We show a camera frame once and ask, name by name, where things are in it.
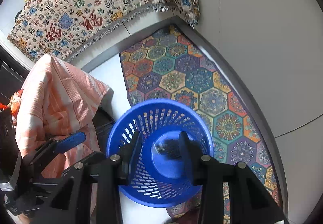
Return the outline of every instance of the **perforated basket wall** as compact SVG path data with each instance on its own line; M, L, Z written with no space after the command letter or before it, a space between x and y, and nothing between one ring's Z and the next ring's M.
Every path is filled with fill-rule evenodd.
M135 105L114 125L107 144L107 156L116 154L121 145L130 143L135 130L143 134L137 170L129 186L120 190L135 202L150 207L180 204L199 190L183 176L177 179L161 175L151 159L154 141L168 131L186 131L200 143L204 154L213 155L213 142L202 119L187 106L168 99L153 99Z

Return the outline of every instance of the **colorful floor mat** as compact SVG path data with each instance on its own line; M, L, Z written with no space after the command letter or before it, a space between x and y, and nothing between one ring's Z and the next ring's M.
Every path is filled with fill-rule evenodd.
M211 132L214 157L227 164L245 162L279 204L273 168L248 111L214 63L175 26L160 29L134 44L120 53L120 60L131 106L155 98L189 106ZM223 194L224 222L229 223L227 184L223 185ZM197 194L167 212L176 219L196 208L200 199L201 194Z

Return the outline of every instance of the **red chinese character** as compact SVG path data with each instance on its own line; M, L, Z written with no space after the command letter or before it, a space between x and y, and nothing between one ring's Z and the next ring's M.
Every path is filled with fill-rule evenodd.
M96 17L96 15L94 14L94 10L92 11L92 13L89 15L89 19L86 19L85 16L83 17L83 26L87 28L87 30L93 30L92 26L101 26L102 25L102 17Z
M61 30L58 28L57 30L53 26L53 23L50 26L49 31L46 31L46 38L49 39L50 41L55 41L55 38L58 38L62 35Z

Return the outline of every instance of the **fabric fringe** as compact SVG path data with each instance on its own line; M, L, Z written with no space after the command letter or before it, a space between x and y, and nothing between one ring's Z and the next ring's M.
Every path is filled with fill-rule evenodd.
M123 25L124 23L127 23L131 21L132 19L136 18L137 16L146 13L146 12L164 12L169 10L175 10L180 12L179 8L176 5L166 5L166 4L148 4L144 7L141 7L140 9L136 10L135 12L131 12L127 14L126 17L122 18L121 20L117 20L117 23L111 24L109 27L107 27L105 30L101 31L99 35L92 38L89 42L85 42L82 46L80 46L75 52L71 54L71 56L65 60L68 63L70 63L72 60L74 60L76 57L78 57L82 52L84 52L89 46L93 45L97 41L99 41L102 37L112 33L115 29L117 29L119 26ZM194 27L197 25L197 19L190 20L185 17L186 23L194 29Z

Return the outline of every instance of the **laundry basket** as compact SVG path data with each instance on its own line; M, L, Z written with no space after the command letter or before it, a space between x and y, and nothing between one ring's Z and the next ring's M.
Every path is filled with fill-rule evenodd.
M200 144L204 154L213 156L213 141L202 119L186 105L169 99L152 99L135 105L114 125L107 144L107 156L130 143L135 130L143 134L137 169L129 186L120 190L133 201L148 207L172 207L194 196L181 158L169 159L157 152L165 141L176 142L181 131Z

